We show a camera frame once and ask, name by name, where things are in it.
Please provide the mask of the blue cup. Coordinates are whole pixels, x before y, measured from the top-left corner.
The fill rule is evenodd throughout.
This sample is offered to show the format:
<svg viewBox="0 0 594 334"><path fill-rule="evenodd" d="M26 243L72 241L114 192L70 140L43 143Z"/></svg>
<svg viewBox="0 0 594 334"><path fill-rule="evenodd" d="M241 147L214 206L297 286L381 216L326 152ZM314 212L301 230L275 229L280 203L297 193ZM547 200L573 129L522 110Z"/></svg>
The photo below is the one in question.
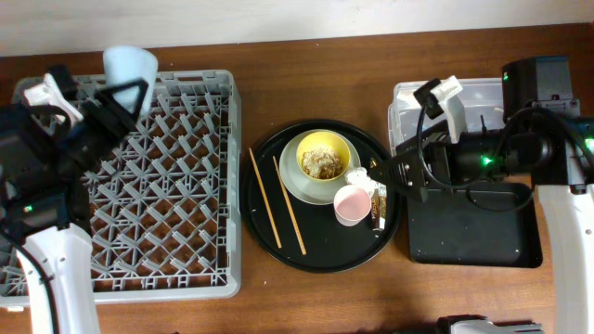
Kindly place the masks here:
<svg viewBox="0 0 594 334"><path fill-rule="evenodd" d="M103 52L106 86L126 84L137 79L148 83L140 116L149 114L154 85L158 71L158 60L149 51L131 45L117 45Z"/></svg>

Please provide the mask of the gold snack wrapper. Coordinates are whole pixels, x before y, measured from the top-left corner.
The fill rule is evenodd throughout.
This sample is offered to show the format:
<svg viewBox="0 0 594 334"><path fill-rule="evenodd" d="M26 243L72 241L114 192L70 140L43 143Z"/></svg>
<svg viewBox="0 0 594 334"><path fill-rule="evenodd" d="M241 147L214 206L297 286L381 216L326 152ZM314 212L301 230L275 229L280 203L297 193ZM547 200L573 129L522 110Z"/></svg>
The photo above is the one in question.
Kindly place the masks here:
<svg viewBox="0 0 594 334"><path fill-rule="evenodd" d="M383 231L386 226L387 216L387 189L386 186L376 182L372 195L372 220L373 230Z"/></svg>

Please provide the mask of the white tissue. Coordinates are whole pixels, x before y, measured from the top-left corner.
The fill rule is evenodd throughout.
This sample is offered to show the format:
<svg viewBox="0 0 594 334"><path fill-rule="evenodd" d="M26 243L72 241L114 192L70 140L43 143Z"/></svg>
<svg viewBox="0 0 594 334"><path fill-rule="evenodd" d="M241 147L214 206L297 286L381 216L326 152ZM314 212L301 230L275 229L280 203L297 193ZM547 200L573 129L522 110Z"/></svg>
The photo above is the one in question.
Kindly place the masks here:
<svg viewBox="0 0 594 334"><path fill-rule="evenodd" d="M364 189L370 197L373 196L377 189L377 182L368 176L368 171L364 167L356 167L346 171L344 179L348 185Z"/></svg>

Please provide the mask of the pink cup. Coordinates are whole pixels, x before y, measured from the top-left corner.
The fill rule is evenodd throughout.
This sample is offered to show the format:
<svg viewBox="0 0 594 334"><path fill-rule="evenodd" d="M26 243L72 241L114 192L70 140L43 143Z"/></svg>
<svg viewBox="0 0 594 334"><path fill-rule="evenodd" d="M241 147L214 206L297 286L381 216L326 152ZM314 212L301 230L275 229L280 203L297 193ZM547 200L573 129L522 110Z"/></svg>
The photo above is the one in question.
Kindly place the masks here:
<svg viewBox="0 0 594 334"><path fill-rule="evenodd" d="M337 221L344 226L352 227L360 223L371 211L369 194L358 186L343 186L335 194L333 209Z"/></svg>

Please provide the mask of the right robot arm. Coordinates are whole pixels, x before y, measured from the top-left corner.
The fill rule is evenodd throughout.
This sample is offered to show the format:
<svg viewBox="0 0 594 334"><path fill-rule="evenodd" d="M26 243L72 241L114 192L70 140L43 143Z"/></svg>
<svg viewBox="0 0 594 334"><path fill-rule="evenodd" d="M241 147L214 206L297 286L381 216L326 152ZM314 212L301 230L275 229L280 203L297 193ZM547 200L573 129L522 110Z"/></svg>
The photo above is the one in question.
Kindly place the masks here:
<svg viewBox="0 0 594 334"><path fill-rule="evenodd" d="M580 115L569 60L540 57L502 68L501 130L471 133L450 107L454 79L417 90L420 115L445 115L443 130L418 130L396 156L368 171L399 194L425 201L429 185L466 190L481 180L529 173L549 228L556 329L593 330L593 121Z"/></svg>

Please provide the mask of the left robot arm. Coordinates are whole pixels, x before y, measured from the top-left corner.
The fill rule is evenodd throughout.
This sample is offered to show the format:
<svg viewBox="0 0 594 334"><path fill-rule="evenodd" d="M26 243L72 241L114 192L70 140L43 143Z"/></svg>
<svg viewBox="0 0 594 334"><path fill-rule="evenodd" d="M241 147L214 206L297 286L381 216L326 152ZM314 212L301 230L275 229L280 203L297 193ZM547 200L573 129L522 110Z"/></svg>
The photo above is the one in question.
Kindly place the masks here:
<svg viewBox="0 0 594 334"><path fill-rule="evenodd" d="M90 205L82 176L136 128L148 83L75 108L51 74L1 109L1 236L24 271L36 333L98 333Z"/></svg>

